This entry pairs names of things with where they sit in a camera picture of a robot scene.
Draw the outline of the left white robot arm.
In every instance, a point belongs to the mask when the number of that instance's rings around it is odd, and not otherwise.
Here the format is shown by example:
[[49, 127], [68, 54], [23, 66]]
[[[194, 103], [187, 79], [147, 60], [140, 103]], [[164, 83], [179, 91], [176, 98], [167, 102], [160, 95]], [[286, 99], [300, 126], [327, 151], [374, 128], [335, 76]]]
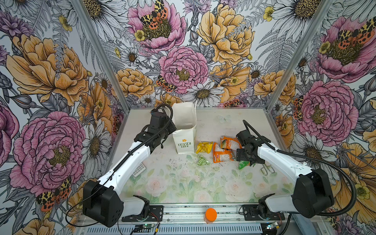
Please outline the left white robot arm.
[[135, 137], [122, 159], [95, 182], [87, 182], [83, 188], [82, 212], [94, 221], [112, 227], [124, 217], [146, 219], [150, 213], [150, 201], [134, 195], [121, 199], [121, 190], [137, 167], [148, 158], [176, 127], [173, 114], [166, 114], [157, 107], [151, 111], [150, 123]]

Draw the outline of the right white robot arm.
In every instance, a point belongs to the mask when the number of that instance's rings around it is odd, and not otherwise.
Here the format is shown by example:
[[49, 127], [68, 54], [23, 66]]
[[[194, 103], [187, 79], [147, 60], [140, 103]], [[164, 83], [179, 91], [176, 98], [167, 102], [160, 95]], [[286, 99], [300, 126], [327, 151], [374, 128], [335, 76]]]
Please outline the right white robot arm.
[[256, 137], [248, 130], [236, 135], [241, 147], [237, 149], [237, 161], [250, 164], [269, 163], [287, 177], [293, 185], [289, 195], [269, 194], [258, 201], [257, 213], [265, 219], [277, 212], [299, 213], [306, 218], [325, 211], [334, 204], [334, 196], [327, 173], [312, 169], [293, 157], [278, 152], [270, 140]]

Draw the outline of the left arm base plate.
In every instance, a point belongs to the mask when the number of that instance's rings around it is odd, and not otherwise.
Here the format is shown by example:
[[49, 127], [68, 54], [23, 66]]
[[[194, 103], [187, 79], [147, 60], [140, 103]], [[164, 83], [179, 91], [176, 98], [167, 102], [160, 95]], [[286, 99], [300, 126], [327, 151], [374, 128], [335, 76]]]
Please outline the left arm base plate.
[[162, 222], [164, 214], [164, 206], [151, 205], [138, 215], [130, 215], [122, 217], [122, 222]]

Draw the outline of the white paper bag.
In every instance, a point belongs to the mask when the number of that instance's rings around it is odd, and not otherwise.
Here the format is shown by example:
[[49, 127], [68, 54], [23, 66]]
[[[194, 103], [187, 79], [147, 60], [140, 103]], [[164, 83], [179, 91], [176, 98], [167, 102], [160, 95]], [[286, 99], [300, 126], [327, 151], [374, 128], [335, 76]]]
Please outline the white paper bag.
[[196, 106], [191, 102], [176, 103], [172, 106], [173, 123], [176, 130], [172, 133], [178, 154], [195, 152], [197, 131]]

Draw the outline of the green snack packet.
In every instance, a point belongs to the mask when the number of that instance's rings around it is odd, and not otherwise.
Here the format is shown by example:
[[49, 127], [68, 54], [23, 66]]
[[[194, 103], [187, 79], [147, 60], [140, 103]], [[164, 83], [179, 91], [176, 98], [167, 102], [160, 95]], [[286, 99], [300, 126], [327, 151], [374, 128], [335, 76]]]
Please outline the green snack packet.
[[246, 166], [249, 166], [250, 162], [249, 161], [240, 161], [239, 162], [239, 170], [244, 169]]

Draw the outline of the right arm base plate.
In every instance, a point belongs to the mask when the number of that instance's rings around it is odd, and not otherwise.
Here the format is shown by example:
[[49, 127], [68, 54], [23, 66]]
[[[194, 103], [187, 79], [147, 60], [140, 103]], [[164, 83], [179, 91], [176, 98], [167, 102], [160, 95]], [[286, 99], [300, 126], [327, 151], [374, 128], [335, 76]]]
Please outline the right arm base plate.
[[261, 210], [259, 205], [242, 205], [238, 211], [244, 217], [245, 221], [283, 221], [285, 215], [283, 212], [270, 212], [268, 209]]

